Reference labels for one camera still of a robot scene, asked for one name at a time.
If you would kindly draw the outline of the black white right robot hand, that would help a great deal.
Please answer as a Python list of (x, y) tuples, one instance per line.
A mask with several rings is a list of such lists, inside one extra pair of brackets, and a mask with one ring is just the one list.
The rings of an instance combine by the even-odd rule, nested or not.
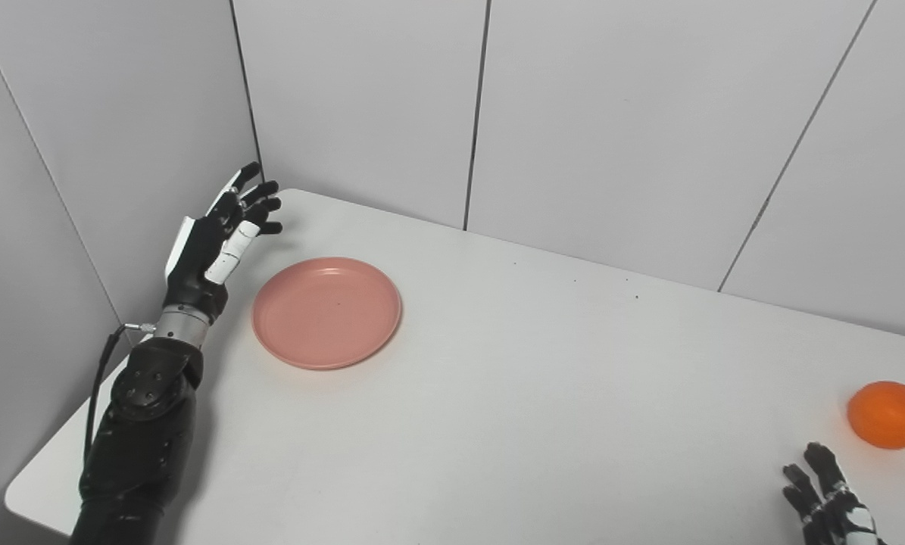
[(818, 480), (818, 492), (808, 473), (796, 463), (782, 468), (788, 485), (782, 496), (802, 524), (806, 544), (885, 544), (875, 519), (847, 483), (836, 455), (820, 442), (809, 442), (803, 458)]

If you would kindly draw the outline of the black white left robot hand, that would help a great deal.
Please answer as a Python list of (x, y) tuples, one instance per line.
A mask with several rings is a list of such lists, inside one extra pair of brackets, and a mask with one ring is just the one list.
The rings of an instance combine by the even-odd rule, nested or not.
[(225, 282), (249, 245), (282, 232), (282, 223), (270, 218), (282, 206), (276, 196), (279, 183), (247, 187), (261, 171), (257, 161), (244, 165), (224, 183), (206, 214), (183, 218), (165, 266), (166, 310), (194, 310), (213, 325), (228, 301)]

